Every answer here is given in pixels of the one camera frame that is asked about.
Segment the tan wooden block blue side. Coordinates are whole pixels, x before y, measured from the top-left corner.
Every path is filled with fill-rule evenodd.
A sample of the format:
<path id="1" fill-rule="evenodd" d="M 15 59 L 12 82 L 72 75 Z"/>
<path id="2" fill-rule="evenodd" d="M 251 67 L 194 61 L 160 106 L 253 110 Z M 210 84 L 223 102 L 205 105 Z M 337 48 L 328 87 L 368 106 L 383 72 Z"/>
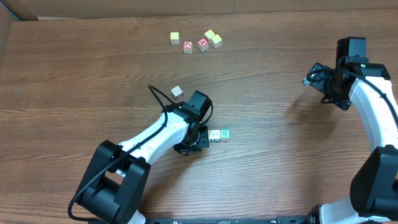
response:
<path id="1" fill-rule="evenodd" d="M 208 131 L 208 139 L 210 142 L 219 142 L 221 141 L 221 131 L 220 130 L 209 130 Z"/>

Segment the green wooden block letter B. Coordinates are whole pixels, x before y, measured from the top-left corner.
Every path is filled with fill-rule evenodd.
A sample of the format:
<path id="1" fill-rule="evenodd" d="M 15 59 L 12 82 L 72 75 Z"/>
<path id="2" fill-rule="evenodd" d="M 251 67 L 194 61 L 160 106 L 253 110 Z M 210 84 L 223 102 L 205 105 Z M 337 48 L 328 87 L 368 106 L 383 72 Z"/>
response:
<path id="1" fill-rule="evenodd" d="M 220 141 L 229 141 L 230 140 L 230 130 L 229 129 L 221 129 L 220 130 Z"/>

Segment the white wooden block red drawing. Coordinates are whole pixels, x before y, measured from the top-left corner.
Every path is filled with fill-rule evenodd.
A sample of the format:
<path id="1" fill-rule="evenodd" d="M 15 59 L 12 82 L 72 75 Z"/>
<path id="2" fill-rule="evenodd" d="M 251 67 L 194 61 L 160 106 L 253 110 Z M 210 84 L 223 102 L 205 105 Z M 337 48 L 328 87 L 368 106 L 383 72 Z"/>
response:
<path id="1" fill-rule="evenodd" d="M 180 99 L 183 96 L 183 90 L 179 86 L 172 88 L 171 92 L 173 98 L 176 100 Z"/>

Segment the red wooden block letter O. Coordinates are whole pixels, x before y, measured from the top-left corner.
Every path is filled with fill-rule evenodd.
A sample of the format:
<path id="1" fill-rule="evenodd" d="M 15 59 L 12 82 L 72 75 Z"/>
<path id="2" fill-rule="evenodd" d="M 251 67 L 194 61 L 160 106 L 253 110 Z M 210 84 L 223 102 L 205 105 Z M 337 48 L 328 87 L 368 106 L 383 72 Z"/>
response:
<path id="1" fill-rule="evenodd" d="M 192 54 L 193 53 L 193 42 L 185 41 L 183 43 L 183 52 L 185 54 Z"/>

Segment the red wooden block letter E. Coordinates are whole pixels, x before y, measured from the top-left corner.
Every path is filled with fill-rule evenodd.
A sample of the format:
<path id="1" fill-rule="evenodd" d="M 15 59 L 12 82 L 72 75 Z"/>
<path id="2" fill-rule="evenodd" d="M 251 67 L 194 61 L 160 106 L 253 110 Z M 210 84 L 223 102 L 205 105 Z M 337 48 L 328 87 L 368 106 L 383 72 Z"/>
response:
<path id="1" fill-rule="evenodd" d="M 209 42 L 207 41 L 206 38 L 201 38 L 198 42 L 197 42 L 197 47 L 200 51 L 202 52 L 206 52 L 209 48 Z"/>

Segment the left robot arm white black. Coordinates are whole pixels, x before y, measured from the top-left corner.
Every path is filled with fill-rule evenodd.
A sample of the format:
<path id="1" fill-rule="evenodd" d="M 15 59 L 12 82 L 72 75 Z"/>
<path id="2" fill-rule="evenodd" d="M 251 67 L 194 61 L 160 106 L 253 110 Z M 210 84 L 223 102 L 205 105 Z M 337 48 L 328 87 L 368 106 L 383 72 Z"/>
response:
<path id="1" fill-rule="evenodd" d="M 68 206 L 72 220 L 86 223 L 140 224 L 139 211 L 150 169 L 170 148 L 187 156 L 209 146 L 210 98 L 195 91 L 187 102 L 162 107 L 160 118 L 137 136 L 97 148 Z"/>

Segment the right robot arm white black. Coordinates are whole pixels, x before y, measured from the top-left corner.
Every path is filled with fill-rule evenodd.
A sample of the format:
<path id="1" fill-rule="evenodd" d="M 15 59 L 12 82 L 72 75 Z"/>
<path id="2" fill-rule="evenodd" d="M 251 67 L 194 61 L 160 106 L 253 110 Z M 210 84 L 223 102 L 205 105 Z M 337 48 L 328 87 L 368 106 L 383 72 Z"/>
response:
<path id="1" fill-rule="evenodd" d="M 315 63 L 302 83 L 323 93 L 321 103 L 354 105 L 370 156 L 351 181 L 349 195 L 317 205 L 306 223 L 382 223 L 397 220 L 397 103 L 385 65 L 370 63 L 364 37 L 337 41 L 336 65 Z"/>

